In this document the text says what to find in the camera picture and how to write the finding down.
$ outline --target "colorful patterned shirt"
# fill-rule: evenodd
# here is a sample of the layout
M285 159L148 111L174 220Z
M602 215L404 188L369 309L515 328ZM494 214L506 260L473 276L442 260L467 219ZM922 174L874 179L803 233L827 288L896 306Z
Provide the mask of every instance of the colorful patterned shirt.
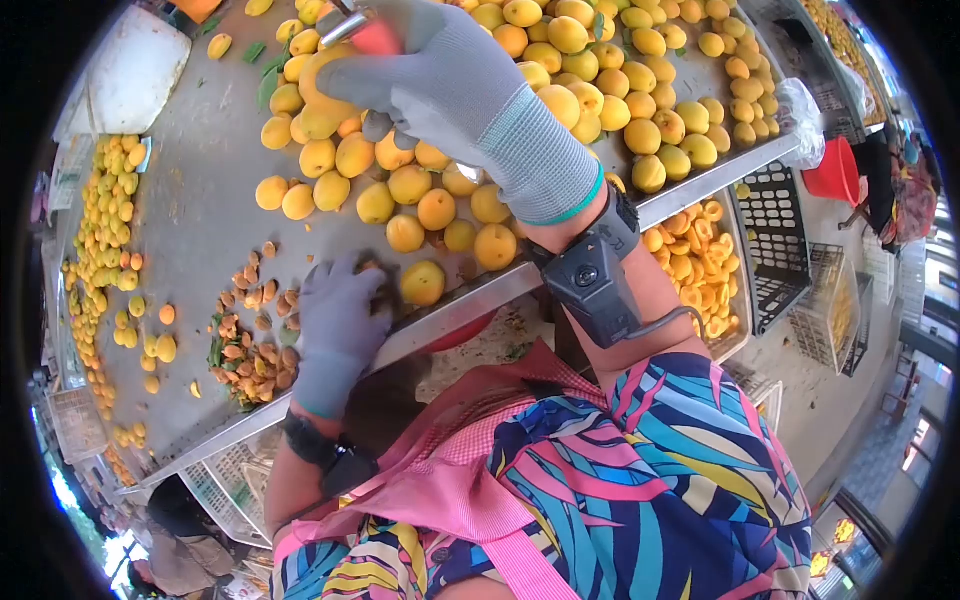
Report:
M490 473L533 514L524 532L592 598L803 598L810 515L780 442L720 367L654 357L616 382L610 412L570 396L495 430ZM276 565L275 600L433 598L501 581L480 546L367 516L356 540Z

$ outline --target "pink apron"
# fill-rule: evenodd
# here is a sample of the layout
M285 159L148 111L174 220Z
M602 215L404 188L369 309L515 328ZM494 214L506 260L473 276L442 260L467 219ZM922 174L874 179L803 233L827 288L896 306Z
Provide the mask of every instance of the pink apron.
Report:
M578 598L523 533L533 515L486 468L493 430L535 401L524 380L551 382L610 408L599 389L537 340L522 360L472 369L440 394L380 458L380 474L353 491L351 503L319 521L294 521L296 545L341 540L374 515L480 545L520 600ZM278 546L277 561L293 549L286 547Z

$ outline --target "red handle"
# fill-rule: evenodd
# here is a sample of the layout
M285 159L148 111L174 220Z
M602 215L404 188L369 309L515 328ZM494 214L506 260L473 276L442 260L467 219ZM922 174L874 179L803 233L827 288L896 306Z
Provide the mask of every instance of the red handle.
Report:
M371 21L350 37L350 41L363 54L389 57L403 54L403 46L390 29L380 19Z

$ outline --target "red bucket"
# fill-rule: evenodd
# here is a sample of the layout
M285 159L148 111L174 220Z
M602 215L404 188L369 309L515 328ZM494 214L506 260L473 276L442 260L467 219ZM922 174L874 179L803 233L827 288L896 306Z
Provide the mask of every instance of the red bucket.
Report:
M480 334L481 331L487 328L487 325L492 323L493 317L496 316L497 311L487 313L479 319L475 319L470 323L460 327L456 331L451 331L439 340L434 340L430 344L427 344L425 347L420 349L420 352L425 354L433 354L435 352L443 352L444 350L449 350L451 348L456 348L461 344L465 344L475 338Z
M820 166L801 173L806 189L814 196L842 200L853 207L859 204L860 172L846 137L841 135L827 142Z

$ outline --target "gray work glove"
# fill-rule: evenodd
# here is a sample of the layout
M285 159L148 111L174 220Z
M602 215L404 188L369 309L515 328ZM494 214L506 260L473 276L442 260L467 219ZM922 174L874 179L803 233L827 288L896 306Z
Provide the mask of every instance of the gray work glove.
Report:
M357 252L314 267L300 288L303 358L294 400L325 419L341 419L350 390L370 365L393 322L389 313L370 314L370 302L386 274L353 273Z
M603 169L534 94L513 60L470 15L425 0L374 0L405 40L406 55L335 60L317 76L324 94L389 115L407 145L422 139L485 169L501 200L532 225L577 214L603 183ZM368 114L365 134L389 124Z

